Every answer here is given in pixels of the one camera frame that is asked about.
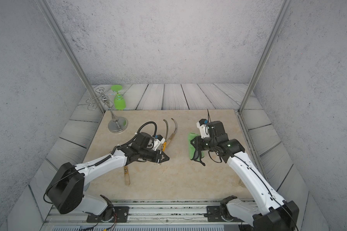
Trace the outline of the sickle with wooden handle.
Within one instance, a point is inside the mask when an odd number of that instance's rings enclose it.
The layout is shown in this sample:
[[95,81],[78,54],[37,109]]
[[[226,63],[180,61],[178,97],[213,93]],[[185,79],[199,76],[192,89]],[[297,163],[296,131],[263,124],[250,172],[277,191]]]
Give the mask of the sickle with wooden handle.
[[163,151],[166,150],[166,148],[168,147],[168,145],[170,144],[170,142],[172,141],[172,139],[174,138],[174,136],[176,135],[176,132],[178,130],[178,124],[176,122],[175,119],[171,118],[171,120],[174,122],[175,124],[175,129],[174,129],[174,132],[169,136],[168,136],[168,129],[169,129],[169,126],[168,126],[168,122],[164,119],[164,122],[166,124],[166,138],[165,138],[165,143],[163,145]]

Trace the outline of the green fluffy rag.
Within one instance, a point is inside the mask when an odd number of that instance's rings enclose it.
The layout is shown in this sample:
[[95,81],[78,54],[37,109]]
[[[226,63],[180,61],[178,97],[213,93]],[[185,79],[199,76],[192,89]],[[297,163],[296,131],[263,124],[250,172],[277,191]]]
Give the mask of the green fluffy rag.
[[189,142],[189,157],[190,160],[201,162],[201,159],[203,158],[203,148],[202,148],[202,138],[200,135],[196,133],[189,133],[188,134],[188,142]]

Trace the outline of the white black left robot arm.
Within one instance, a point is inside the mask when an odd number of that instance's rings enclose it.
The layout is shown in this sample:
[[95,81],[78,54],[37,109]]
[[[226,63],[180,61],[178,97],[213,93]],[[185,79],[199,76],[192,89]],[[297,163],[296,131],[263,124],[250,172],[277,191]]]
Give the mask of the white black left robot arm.
[[159,149],[164,142],[161,135],[151,136],[140,132],[129,143],[115,146],[108,155],[77,165],[67,162],[55,174],[45,196],[60,214],[74,210],[96,216],[105,214],[112,209],[112,203],[103,195],[87,195],[86,186],[96,178],[133,162],[168,161],[169,157]]

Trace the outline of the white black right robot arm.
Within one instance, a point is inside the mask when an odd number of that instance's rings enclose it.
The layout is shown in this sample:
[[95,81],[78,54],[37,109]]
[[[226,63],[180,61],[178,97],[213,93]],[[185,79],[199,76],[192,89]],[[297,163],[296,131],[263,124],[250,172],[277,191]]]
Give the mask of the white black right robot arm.
[[226,222],[241,220],[255,231],[298,230],[299,208],[294,201],[287,202],[265,180],[254,166],[241,143],[230,140],[221,121],[197,122],[200,135],[190,141],[195,151],[192,160],[202,162],[202,151],[214,152],[221,162],[228,164],[251,193],[255,205],[249,205],[236,196],[220,202],[217,215]]

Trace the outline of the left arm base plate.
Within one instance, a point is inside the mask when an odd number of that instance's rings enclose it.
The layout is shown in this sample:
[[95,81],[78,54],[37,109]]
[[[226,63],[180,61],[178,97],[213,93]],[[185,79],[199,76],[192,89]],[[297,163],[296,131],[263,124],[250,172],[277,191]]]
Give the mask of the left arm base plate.
[[107,208],[101,215],[89,214],[86,222],[87,223],[126,223],[128,219],[130,207],[121,206],[114,208]]

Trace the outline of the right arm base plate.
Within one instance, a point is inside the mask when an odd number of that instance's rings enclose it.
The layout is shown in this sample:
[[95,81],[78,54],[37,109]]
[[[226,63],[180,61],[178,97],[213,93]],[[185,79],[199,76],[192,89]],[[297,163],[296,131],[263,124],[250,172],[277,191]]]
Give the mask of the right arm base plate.
[[207,206],[206,213],[203,215],[208,222],[242,222],[238,218],[225,218],[220,211],[220,206]]

